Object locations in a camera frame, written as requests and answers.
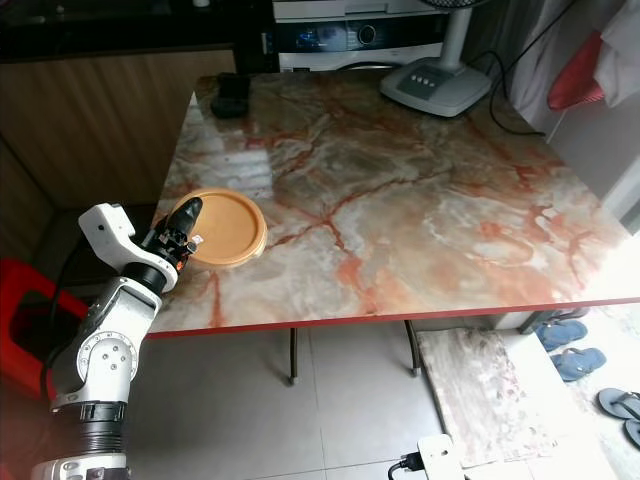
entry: round plastic lid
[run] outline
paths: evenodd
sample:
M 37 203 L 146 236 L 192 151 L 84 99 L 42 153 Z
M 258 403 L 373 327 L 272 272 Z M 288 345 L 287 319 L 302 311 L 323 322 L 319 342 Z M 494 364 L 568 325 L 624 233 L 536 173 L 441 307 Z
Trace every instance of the round plastic lid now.
M 182 197 L 174 210 L 193 197 L 202 199 L 191 238 L 202 238 L 191 258 L 211 265 L 237 266 L 259 256 L 267 243 L 267 224 L 260 208 L 241 193 L 201 188 Z

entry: red table edge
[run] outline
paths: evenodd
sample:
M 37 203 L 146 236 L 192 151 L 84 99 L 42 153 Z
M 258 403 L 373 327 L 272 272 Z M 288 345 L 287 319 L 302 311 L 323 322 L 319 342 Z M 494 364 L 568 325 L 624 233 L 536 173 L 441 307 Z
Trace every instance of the red table edge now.
M 170 338 L 191 335 L 211 335 L 217 333 L 251 332 L 261 330 L 278 330 L 284 328 L 304 328 L 322 325 L 343 325 L 369 322 L 391 322 L 400 320 L 428 320 L 430 318 L 464 317 L 471 315 L 492 315 L 518 312 L 535 312 L 545 310 L 559 310 L 565 308 L 599 307 L 606 305 L 624 305 L 628 303 L 640 303 L 640 297 L 617 298 L 615 300 L 591 300 L 584 302 L 549 303 L 541 305 L 524 305 L 521 307 L 499 308 L 471 308 L 466 310 L 445 310 L 430 313 L 407 313 L 401 315 L 369 315 L 360 317 L 329 318 L 324 320 L 302 320 L 297 322 L 258 323 L 253 325 L 239 325 L 229 327 L 196 328 L 192 330 L 175 330 L 170 332 L 152 332 L 146 338 Z

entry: electric fan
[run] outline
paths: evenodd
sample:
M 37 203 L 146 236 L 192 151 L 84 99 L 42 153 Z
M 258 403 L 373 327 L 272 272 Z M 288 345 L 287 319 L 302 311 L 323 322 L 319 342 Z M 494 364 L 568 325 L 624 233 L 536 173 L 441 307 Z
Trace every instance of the electric fan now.
M 408 107 L 453 117 L 491 88 L 486 75 L 460 62 L 472 7 L 487 0 L 422 1 L 451 10 L 440 58 L 422 58 L 395 70 L 382 80 L 380 91 Z

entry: red chair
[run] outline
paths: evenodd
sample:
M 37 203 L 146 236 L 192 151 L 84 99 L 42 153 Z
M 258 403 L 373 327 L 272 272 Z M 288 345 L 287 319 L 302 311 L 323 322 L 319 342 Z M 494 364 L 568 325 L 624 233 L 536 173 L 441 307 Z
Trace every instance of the red chair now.
M 11 335 L 11 323 L 18 313 L 21 300 L 28 292 L 39 292 L 51 299 L 55 284 L 18 260 L 0 259 L 0 373 L 25 394 L 40 397 L 40 371 L 42 362 L 17 345 Z M 87 314 L 87 305 L 62 291 L 58 308 L 66 310 L 82 320 Z M 55 397 L 51 374 L 47 378 L 49 397 Z

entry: marble table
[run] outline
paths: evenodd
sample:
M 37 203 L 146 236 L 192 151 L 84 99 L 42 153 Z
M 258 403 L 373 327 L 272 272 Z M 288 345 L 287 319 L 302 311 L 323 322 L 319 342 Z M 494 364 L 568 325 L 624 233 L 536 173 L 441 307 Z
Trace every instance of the marble table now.
M 260 75 L 236 120 L 199 81 L 156 219 L 233 188 L 268 244 L 234 269 L 191 261 L 151 336 L 640 301 L 637 246 L 541 138 L 500 130 L 486 100 L 454 119 L 409 110 L 379 94 L 383 74 Z

